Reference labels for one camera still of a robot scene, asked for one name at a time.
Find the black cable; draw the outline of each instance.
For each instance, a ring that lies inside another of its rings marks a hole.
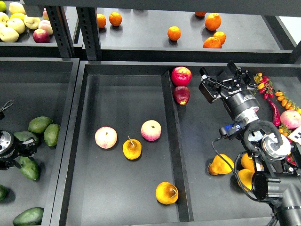
[[[236,170],[236,165],[237,165],[239,156],[240,156],[242,153],[246,153],[246,152],[242,152],[242,153],[240,153],[240,154],[238,155],[238,157],[237,157],[236,160],[235,160],[235,164],[234,164],[234,168],[235,168],[235,169],[234,169],[234,168],[231,166],[231,164],[230,164],[224,157],[222,157],[221,154],[218,153],[218,151],[216,150],[216,148],[215,148],[215,146],[214,146],[214,143],[215,143],[216,141],[221,140],[221,139],[223,139],[223,137],[219,137],[219,138],[217,138],[217,139],[215,139],[215,140],[212,141],[212,148],[213,148],[213,150],[215,151],[215,153],[216,153],[221,159],[223,159],[223,160],[225,161],[225,163],[228,164],[228,166],[229,166],[230,169],[232,170],[232,172],[233,172],[233,174],[234,174],[236,180],[237,180],[238,183],[240,184],[240,186],[241,186],[243,192],[245,193],[245,195],[246,195],[248,198],[250,198],[251,200],[253,200],[253,201],[255,201],[255,202],[258,202],[258,201],[259,201],[258,199],[255,199],[255,198],[253,198],[252,196],[250,196],[250,195],[248,194],[248,192],[247,192],[246,190],[248,190],[249,192],[251,192],[251,190],[250,190],[248,187],[246,187],[246,186],[241,182],[241,180],[240,180],[240,178],[239,178],[239,176],[238,176],[237,170]]]

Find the chili pepper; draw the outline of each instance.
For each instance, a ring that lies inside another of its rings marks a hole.
[[[260,83],[259,85],[258,85],[258,87],[257,87],[257,89],[262,89],[263,87],[264,87],[264,83],[262,82],[262,83]]]
[[[268,100],[269,105],[271,106],[272,110],[273,110],[273,124],[275,126],[280,126],[281,122],[280,122],[280,112],[276,106],[276,104],[274,104],[273,101]]]
[[[285,99],[285,96],[280,96],[277,98],[277,100],[279,100],[279,101],[283,101],[284,99]]]
[[[280,91],[279,91],[279,92],[276,92],[275,95],[276,95],[277,97],[281,97],[281,96],[283,96],[283,92],[280,92]]]
[[[286,100],[286,99],[283,99],[283,100],[281,101],[281,106],[285,107],[286,103],[287,103],[287,100]]]

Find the red chili pepper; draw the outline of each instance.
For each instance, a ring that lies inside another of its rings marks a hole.
[[[268,100],[269,105],[271,106],[272,110],[273,110],[273,124],[275,126],[280,126],[281,122],[280,122],[280,112],[276,106],[276,104],[273,103],[273,101]]]

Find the pink apple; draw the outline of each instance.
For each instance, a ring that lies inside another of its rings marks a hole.
[[[187,86],[191,78],[192,73],[186,67],[176,67],[171,73],[171,81],[175,86]]]
[[[301,115],[297,111],[287,110],[281,114],[280,121],[288,129],[295,129],[301,126]]]
[[[53,34],[53,30],[52,30],[52,27],[51,27],[51,24],[50,24],[49,20],[42,20],[41,22],[39,22],[39,27],[38,28],[47,31],[47,33],[49,35]]]
[[[157,140],[161,136],[161,125],[155,120],[148,120],[141,127],[141,135],[148,141]]]
[[[48,14],[47,14],[47,11],[46,11],[46,9],[44,8],[44,10],[43,10],[43,19],[44,20],[49,20],[49,17],[48,17]]]
[[[95,141],[101,148],[109,149],[116,144],[117,133],[112,127],[101,127],[95,133]]]
[[[43,29],[37,29],[33,32],[33,40],[36,43],[50,43],[50,37],[47,31]]]

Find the lemon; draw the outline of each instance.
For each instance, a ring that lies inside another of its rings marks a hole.
[[[14,13],[10,16],[10,19],[19,18],[24,22],[24,17],[25,17],[25,14],[23,14],[23,13]]]
[[[6,5],[4,1],[0,1],[0,12],[6,11]]]
[[[49,126],[52,122],[52,119],[46,116],[37,117],[30,121],[28,131],[38,134],[44,133],[47,126]]]
[[[58,135],[60,133],[60,126],[57,124],[50,124],[44,132],[44,141],[49,147],[57,144]]]

